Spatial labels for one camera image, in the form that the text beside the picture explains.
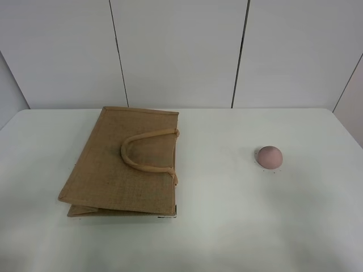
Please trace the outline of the brown linen tote bag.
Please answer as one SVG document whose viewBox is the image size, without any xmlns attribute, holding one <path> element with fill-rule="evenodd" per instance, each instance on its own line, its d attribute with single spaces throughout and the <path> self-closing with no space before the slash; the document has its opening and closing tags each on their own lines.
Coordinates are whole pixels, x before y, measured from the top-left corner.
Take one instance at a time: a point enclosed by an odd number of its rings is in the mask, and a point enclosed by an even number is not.
<svg viewBox="0 0 363 272">
<path fill-rule="evenodd" d="M 68 216 L 175 217 L 178 115 L 104 107 L 58 196 Z"/>
</svg>

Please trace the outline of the pink peach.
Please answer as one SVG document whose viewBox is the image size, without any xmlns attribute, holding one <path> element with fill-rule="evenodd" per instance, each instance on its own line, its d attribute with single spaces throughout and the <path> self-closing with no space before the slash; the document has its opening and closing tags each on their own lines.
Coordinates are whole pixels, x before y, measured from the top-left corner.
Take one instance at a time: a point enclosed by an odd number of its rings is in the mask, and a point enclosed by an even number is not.
<svg viewBox="0 0 363 272">
<path fill-rule="evenodd" d="M 274 170 L 282 166 L 283 155 L 275 146 L 264 146 L 255 152 L 256 162 L 265 169 Z"/>
</svg>

